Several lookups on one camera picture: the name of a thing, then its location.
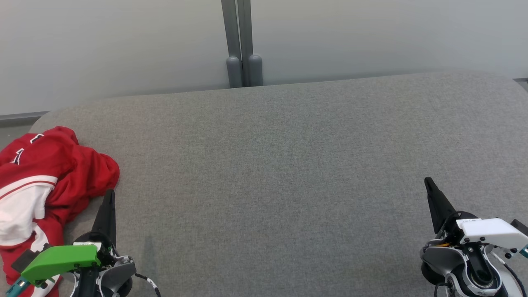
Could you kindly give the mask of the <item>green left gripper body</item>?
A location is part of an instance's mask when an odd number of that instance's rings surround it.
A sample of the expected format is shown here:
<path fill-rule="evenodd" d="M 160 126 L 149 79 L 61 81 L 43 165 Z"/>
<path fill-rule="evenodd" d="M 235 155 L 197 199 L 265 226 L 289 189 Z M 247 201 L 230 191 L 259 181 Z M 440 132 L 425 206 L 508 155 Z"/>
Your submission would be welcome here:
<path fill-rule="evenodd" d="M 102 268 L 111 265 L 115 243 L 106 234 L 88 232 L 78 237 L 72 245 L 46 247 L 40 252 L 28 251 L 29 260 L 21 271 L 21 277 L 35 286 L 67 272 L 84 268 Z"/>

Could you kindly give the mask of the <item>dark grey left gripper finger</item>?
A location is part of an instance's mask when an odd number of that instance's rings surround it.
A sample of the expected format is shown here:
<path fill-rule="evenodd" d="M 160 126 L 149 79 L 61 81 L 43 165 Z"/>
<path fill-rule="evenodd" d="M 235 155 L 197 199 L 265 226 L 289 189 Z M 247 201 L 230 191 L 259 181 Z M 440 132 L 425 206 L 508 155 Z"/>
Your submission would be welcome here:
<path fill-rule="evenodd" d="M 97 239 L 108 245 L 116 246 L 116 208 L 115 191 L 108 189 L 104 194 L 102 203 L 98 209 L 91 231 Z"/>

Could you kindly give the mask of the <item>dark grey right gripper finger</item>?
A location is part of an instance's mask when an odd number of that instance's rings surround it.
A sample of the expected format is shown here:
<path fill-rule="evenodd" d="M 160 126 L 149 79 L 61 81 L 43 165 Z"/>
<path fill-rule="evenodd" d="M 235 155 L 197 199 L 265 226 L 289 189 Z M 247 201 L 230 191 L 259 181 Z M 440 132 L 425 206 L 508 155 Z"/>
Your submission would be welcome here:
<path fill-rule="evenodd" d="M 456 210 L 431 177 L 425 177 L 424 184 L 434 233 L 438 234 L 446 219 Z"/>

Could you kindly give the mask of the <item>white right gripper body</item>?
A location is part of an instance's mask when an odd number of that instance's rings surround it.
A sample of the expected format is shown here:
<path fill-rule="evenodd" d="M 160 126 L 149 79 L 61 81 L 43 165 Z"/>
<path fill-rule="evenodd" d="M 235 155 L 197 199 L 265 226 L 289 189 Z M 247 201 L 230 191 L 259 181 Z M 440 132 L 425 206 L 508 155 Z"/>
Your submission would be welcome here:
<path fill-rule="evenodd" d="M 447 241 L 453 244 L 481 243 L 506 250 L 522 250 L 528 244 L 527 225 L 516 219 L 466 218 L 454 222 L 454 232 L 447 235 Z"/>

